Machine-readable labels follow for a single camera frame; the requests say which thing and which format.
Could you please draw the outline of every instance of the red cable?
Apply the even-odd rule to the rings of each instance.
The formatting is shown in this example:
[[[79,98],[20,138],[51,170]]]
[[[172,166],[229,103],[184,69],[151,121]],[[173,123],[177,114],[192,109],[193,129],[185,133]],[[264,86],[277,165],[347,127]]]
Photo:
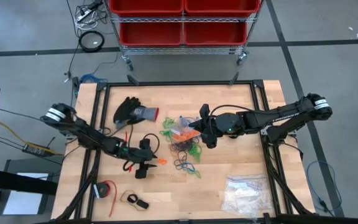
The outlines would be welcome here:
[[[116,199],[117,199],[117,186],[116,186],[116,184],[115,184],[113,181],[111,181],[111,180],[105,180],[105,181],[103,181],[103,183],[105,183],[105,184],[112,183],[113,186],[114,186],[114,188],[116,189],[116,190],[114,191],[114,199],[112,200],[111,209],[110,209],[110,214],[109,214],[109,217],[111,217],[112,210],[113,210],[113,208],[114,208],[114,205],[116,204]]]

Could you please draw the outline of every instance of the glove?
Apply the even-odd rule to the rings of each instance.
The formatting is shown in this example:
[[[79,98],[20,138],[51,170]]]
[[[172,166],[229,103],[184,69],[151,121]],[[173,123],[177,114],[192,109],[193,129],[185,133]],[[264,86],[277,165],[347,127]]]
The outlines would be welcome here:
[[[118,106],[116,113],[114,114],[113,121],[126,121],[128,119],[136,119],[136,116],[131,115],[131,112],[140,106],[138,98],[127,97],[121,105]]]

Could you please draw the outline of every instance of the concrete floor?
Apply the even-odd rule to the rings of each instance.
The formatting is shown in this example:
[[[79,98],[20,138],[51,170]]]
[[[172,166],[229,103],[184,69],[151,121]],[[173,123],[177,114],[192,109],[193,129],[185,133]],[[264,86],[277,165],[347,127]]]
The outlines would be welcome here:
[[[272,2],[287,41],[358,39],[358,1]],[[74,8],[82,1],[70,0],[70,4]],[[98,28],[112,32],[110,26],[101,24]],[[266,5],[250,41],[278,41]],[[106,35],[105,47],[115,46],[114,35]],[[0,52],[75,47],[76,37],[64,1],[0,0]],[[133,56],[135,70],[132,75],[138,81],[228,80],[239,71],[242,80],[278,79],[286,101],[297,100],[282,48],[250,47],[248,50],[249,58],[240,67],[236,66],[237,57],[233,55]],[[304,93],[319,93],[333,107],[331,119],[316,122],[316,127],[327,161],[336,170],[344,214],[358,218],[358,44],[289,47],[289,51]],[[116,54],[78,54],[72,73],[79,77],[90,73],[99,63],[114,60]],[[40,116],[53,103],[69,103],[71,84],[63,83],[66,79],[63,73],[67,71],[71,57],[72,54],[0,57],[0,108]],[[128,73],[125,63],[119,58],[113,65],[103,65],[96,75],[110,82],[126,82]],[[63,152],[64,139],[56,130],[3,112],[0,112],[0,120],[38,144],[47,144],[50,138],[56,136],[52,147]],[[2,127],[0,135],[9,137]],[[303,162],[306,168],[316,160],[308,128],[303,128],[298,138],[299,147],[305,153]],[[31,157],[0,144],[0,170],[7,159]],[[320,196],[328,201],[317,166],[311,171],[311,180]],[[48,208],[44,215],[34,217],[2,217],[0,223],[46,221],[51,209]]]

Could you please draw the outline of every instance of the wooden tabletop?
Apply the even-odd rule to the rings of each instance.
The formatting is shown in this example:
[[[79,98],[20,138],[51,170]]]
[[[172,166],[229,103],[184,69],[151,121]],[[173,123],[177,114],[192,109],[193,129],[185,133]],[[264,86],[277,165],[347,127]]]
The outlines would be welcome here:
[[[285,105],[280,82],[277,80],[264,81],[265,91],[270,108]],[[82,84],[76,102],[78,116],[88,123],[91,119],[93,100],[96,84]],[[259,175],[267,176],[264,155],[259,134],[240,136],[237,139],[227,137],[218,139],[218,146],[208,149],[202,147],[201,161],[197,163],[189,156],[200,172],[201,178],[187,174],[183,170],[176,170],[169,150],[169,142],[159,135],[162,122],[166,117],[178,118],[197,117],[203,103],[208,103],[210,108],[222,104],[241,105],[254,108],[249,85],[201,85],[201,86],[133,86],[114,87],[110,89],[108,112],[106,115],[106,127],[115,130],[112,117],[117,107],[127,96],[136,96],[142,105],[147,107],[159,107],[160,112],[157,121],[143,121],[134,125],[131,143],[133,146],[147,133],[154,133],[160,137],[161,145],[157,152],[159,158],[168,161],[166,165],[160,165],[157,160],[153,164],[158,166],[149,169],[146,179],[135,179],[134,170],[131,173],[124,172],[122,165],[124,160],[115,159],[102,153],[99,167],[98,182],[112,180],[117,185],[117,202],[114,212],[109,217],[112,203],[110,194],[105,198],[97,198],[94,201],[92,221],[119,221],[119,220],[178,220],[178,219],[210,219],[210,218],[243,218],[238,215],[221,210],[224,200],[224,188],[227,175]],[[99,102],[99,110],[96,124],[99,124],[103,101]],[[224,112],[236,112],[235,108],[221,108],[215,114]],[[129,133],[130,127],[116,134],[123,138],[125,131]],[[157,147],[156,140],[151,137],[151,147]],[[293,138],[285,140],[288,144],[296,146]],[[77,142],[67,146],[66,154],[77,147]],[[305,177],[300,155],[297,150],[289,146],[280,146],[283,168],[287,178],[287,184],[298,200],[310,211],[314,211],[313,201]],[[71,153],[64,161],[60,174],[59,185],[55,197],[52,218],[56,218],[63,212],[78,190],[83,165],[85,149],[79,148]],[[138,196],[150,203],[147,211],[139,212],[127,203],[119,201],[122,193],[133,190]],[[284,209],[282,191],[277,185],[280,205]],[[83,216],[88,204],[88,193],[84,196]],[[259,217],[264,212],[274,217],[273,208],[259,211]]]

